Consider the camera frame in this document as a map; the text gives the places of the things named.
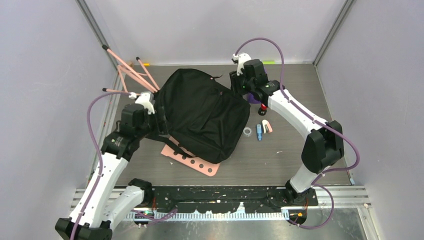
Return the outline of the red cap glue bottle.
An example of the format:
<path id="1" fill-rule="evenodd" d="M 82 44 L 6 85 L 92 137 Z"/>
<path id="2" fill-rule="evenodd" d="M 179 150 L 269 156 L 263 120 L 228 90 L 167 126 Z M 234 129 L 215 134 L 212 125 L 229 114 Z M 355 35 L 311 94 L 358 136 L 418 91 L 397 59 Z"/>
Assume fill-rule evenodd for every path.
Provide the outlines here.
<path id="1" fill-rule="evenodd" d="M 267 114 L 267 111 L 268 111 L 268 107 L 264 104 L 261 104 L 259 109 L 258 109 L 258 114 L 260 116 L 265 116 Z"/>

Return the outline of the black student backpack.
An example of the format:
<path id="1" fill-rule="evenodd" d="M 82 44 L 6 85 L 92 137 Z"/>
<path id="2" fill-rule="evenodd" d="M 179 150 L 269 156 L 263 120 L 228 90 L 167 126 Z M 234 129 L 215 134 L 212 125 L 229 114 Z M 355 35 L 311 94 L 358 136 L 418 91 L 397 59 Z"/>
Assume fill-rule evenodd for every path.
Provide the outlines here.
<path id="1" fill-rule="evenodd" d="M 163 142 L 187 158 L 218 164 L 234 152 L 249 120 L 250 104 L 215 77 L 193 68 L 177 69 L 155 94 L 154 106 L 163 110 L 172 143 L 158 132 L 148 139 Z"/>

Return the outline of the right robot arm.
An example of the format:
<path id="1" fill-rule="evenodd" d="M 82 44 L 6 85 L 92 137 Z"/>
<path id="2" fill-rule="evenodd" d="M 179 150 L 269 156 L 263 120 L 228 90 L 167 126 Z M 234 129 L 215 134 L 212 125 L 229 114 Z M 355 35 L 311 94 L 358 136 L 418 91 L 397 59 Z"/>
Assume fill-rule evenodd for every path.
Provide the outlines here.
<path id="1" fill-rule="evenodd" d="M 299 205 L 319 174 L 344 157 L 342 125 L 317 116 L 277 80 L 269 80 L 264 64 L 248 54 L 234 55 L 237 69 L 229 74 L 231 89 L 238 95 L 251 94 L 255 100 L 277 112 L 304 138 L 302 164 L 286 182 L 284 195 L 291 205 Z"/>

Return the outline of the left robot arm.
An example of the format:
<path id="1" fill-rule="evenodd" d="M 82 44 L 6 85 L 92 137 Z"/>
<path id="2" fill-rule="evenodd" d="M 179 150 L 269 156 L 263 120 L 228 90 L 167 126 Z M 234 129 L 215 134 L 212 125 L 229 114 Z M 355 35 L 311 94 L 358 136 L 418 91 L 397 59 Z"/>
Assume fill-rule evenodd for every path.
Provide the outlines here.
<path id="1" fill-rule="evenodd" d="M 108 204 L 118 178 L 127 167 L 140 142 L 158 128 L 163 114 L 152 103 L 132 103 L 121 112 L 117 128 L 95 145 L 99 162 L 93 179 L 67 218 L 59 218 L 55 230 L 64 240 L 110 240 L 115 228 L 136 206 L 148 207 L 154 199 L 152 184 L 134 178 Z"/>

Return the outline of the green tape marker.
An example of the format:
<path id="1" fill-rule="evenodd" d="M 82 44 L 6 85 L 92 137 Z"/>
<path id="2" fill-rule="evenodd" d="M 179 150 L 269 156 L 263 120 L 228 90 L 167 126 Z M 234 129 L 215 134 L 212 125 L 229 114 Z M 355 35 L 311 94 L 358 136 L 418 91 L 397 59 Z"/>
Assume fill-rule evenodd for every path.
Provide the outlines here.
<path id="1" fill-rule="evenodd" d="M 274 65 L 276 64 L 275 61 L 263 61 L 264 65 Z"/>

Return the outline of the blue marker pen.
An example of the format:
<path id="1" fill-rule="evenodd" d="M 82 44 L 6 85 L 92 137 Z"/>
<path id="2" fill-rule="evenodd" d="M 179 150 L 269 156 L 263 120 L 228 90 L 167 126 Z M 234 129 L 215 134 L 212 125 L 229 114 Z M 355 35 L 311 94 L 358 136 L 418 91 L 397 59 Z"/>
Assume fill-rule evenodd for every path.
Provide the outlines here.
<path id="1" fill-rule="evenodd" d="M 263 125 L 261 123 L 256 125 L 256 133 L 257 133 L 257 139 L 259 141 L 262 141 L 263 135 L 264 135 L 264 128 L 263 128 Z"/>

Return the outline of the clear tape roll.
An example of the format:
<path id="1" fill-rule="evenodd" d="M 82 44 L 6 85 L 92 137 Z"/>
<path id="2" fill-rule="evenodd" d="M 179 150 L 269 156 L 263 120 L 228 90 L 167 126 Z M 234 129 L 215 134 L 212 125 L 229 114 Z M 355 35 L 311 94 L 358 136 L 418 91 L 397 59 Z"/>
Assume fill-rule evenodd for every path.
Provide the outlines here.
<path id="1" fill-rule="evenodd" d="M 250 137 L 252 135 L 253 131 L 250 127 L 245 127 L 243 129 L 243 134 L 247 137 Z"/>

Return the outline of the pink white stapler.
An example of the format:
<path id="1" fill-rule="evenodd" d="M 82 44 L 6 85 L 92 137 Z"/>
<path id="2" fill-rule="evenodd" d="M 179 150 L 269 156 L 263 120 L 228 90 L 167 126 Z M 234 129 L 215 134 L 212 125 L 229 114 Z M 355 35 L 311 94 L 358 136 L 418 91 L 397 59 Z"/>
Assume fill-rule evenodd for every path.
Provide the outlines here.
<path id="1" fill-rule="evenodd" d="M 273 128 L 270 124 L 270 122 L 266 119 L 262 120 L 262 128 L 263 128 L 263 133 L 264 134 L 269 134 L 273 132 Z"/>

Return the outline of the pink perforated board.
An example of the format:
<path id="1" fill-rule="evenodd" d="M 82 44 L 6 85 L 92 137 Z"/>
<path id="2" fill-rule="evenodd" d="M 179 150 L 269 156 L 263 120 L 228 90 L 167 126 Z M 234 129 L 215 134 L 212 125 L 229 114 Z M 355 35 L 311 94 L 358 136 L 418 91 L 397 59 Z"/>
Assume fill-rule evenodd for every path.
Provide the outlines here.
<path id="1" fill-rule="evenodd" d="M 187 157 L 183 156 L 180 153 L 175 152 L 170 146 L 165 144 L 163 147 L 161 154 L 165 157 L 169 157 L 174 161 L 177 161 L 197 172 L 200 172 L 208 177 L 213 177 L 216 175 L 220 168 L 220 163 L 214 164 L 210 163 L 206 160 L 203 160 L 199 157 Z"/>

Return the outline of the pink metal stool frame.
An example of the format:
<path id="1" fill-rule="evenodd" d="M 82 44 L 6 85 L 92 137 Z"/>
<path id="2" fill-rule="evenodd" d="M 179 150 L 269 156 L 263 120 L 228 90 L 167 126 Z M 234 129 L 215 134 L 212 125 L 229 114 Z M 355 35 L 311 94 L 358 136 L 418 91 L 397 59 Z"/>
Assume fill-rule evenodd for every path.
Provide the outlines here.
<path id="1" fill-rule="evenodd" d="M 137 72 L 135 69 L 125 61 L 123 61 L 116 53 L 114 53 L 109 46 L 106 44 L 103 44 L 101 46 L 109 55 L 111 55 L 113 58 L 115 58 L 120 64 L 118 64 L 117 67 L 117 73 L 118 77 L 120 79 L 120 82 L 123 87 L 123 91 L 121 90 L 114 90 L 109 88 L 103 88 L 102 91 L 106 93 L 118 93 L 118 94 L 128 94 L 128 97 L 130 99 L 135 100 L 137 97 L 139 97 L 140 93 L 130 92 L 128 91 L 127 85 L 125 83 L 124 75 L 129 76 L 131 79 L 133 79 L 135 82 L 146 88 L 151 93 L 156 93 L 160 90 L 159 85 L 154 80 L 150 72 L 147 70 L 145 64 L 140 60 L 139 57 L 136 57 L 136 60 L 144 70 L 144 73 Z"/>

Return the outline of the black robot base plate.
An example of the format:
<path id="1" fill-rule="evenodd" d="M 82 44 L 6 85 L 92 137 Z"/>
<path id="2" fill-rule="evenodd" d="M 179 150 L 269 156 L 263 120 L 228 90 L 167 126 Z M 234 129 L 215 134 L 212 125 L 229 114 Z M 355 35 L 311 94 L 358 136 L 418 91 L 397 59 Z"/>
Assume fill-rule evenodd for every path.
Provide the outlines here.
<path id="1" fill-rule="evenodd" d="M 159 213 L 234 213 L 243 207 L 247 214 L 279 213 L 283 207 L 315 207 L 314 189 L 294 200 L 278 186 L 154 186 L 139 207 L 153 207 Z"/>

